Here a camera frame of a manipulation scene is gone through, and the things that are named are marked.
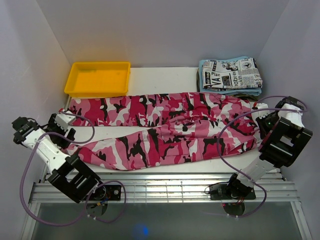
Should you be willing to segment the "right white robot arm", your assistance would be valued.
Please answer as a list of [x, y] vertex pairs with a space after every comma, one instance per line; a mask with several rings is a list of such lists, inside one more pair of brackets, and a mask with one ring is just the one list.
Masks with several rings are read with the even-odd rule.
[[254, 191], [254, 183], [271, 170], [290, 167], [313, 136], [303, 125], [306, 108], [298, 99], [287, 96], [275, 107], [276, 111], [255, 118], [262, 139], [260, 155], [230, 177], [225, 191], [232, 199], [247, 197]]

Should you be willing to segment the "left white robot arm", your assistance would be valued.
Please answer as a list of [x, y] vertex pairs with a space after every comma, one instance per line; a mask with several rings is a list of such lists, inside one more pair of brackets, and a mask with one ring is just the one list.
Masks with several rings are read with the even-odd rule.
[[63, 152], [75, 140], [75, 129], [68, 129], [77, 115], [63, 110], [51, 115], [47, 125], [36, 120], [18, 117], [11, 124], [15, 130], [13, 142], [35, 153], [48, 167], [48, 181], [60, 192], [76, 203], [85, 200], [88, 194], [92, 200], [106, 196], [106, 187], [101, 178], [80, 158], [79, 150], [72, 155]]

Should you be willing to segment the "pink camouflage trousers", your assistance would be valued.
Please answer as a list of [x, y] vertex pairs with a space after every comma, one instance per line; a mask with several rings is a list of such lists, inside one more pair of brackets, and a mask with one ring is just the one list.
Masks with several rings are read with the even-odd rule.
[[251, 103], [216, 93], [183, 92], [99, 99], [73, 99], [70, 111], [79, 115], [75, 127], [140, 127], [141, 131], [84, 145], [80, 159], [110, 170], [199, 162], [239, 155], [261, 144]]

